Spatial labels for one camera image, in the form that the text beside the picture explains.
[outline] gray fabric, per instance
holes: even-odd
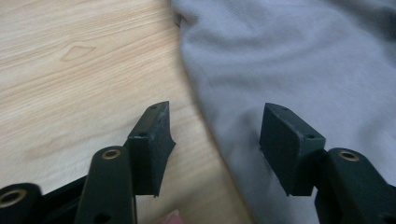
[[[396,185],[396,3],[171,0],[207,123],[259,223],[318,223],[286,197],[260,153],[266,102],[363,153]]]

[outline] metal grommet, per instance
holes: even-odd
[[[117,158],[121,154],[119,149],[109,149],[108,151],[102,154],[102,159],[104,160],[113,160]]]
[[[20,202],[27,194],[26,189],[12,189],[0,196],[0,208]]]
[[[358,161],[359,157],[353,152],[342,150],[338,152],[338,155],[347,161]]]

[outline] gray cloth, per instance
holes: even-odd
[[[258,223],[318,223],[259,146],[266,102],[364,154],[396,185],[396,3],[171,0],[180,49],[222,157]]]

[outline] wood grain surface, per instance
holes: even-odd
[[[183,69],[164,0],[0,2],[0,188],[44,193],[122,145],[144,110],[170,101],[177,142],[139,223],[178,209],[187,223],[252,223]]]

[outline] wooden table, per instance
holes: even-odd
[[[122,145],[144,110],[170,101],[177,142],[140,223],[178,209],[187,223],[252,223],[197,105],[163,0],[0,3],[0,188],[44,193]]]

